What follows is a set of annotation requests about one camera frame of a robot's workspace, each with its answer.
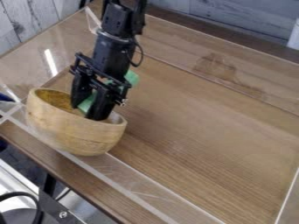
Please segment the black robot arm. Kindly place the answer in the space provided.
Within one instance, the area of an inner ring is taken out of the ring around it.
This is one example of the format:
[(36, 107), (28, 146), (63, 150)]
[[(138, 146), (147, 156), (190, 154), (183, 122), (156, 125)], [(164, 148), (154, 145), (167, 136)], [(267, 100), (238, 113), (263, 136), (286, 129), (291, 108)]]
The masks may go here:
[(127, 78), (128, 70), (139, 67), (144, 59), (140, 57), (134, 62), (136, 48), (142, 50), (136, 35), (143, 34), (146, 7), (147, 0), (135, 0), (135, 8), (127, 7), (120, 0), (104, 0), (92, 56), (82, 52), (75, 54), (70, 67), (74, 75), (71, 106), (80, 109), (91, 98), (86, 112), (91, 120), (106, 120), (114, 107), (127, 100), (128, 89), (134, 86)]

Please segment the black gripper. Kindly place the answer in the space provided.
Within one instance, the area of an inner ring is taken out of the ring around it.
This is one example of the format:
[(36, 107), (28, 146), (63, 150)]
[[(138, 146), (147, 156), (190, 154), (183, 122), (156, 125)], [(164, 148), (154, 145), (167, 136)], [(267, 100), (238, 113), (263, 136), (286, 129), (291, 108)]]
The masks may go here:
[(71, 106), (76, 109), (92, 97), (86, 117), (95, 121), (108, 118), (115, 104), (127, 98), (131, 84), (126, 81), (132, 59), (132, 39), (98, 31), (92, 56), (75, 54), (70, 67), (74, 75), (71, 85)]

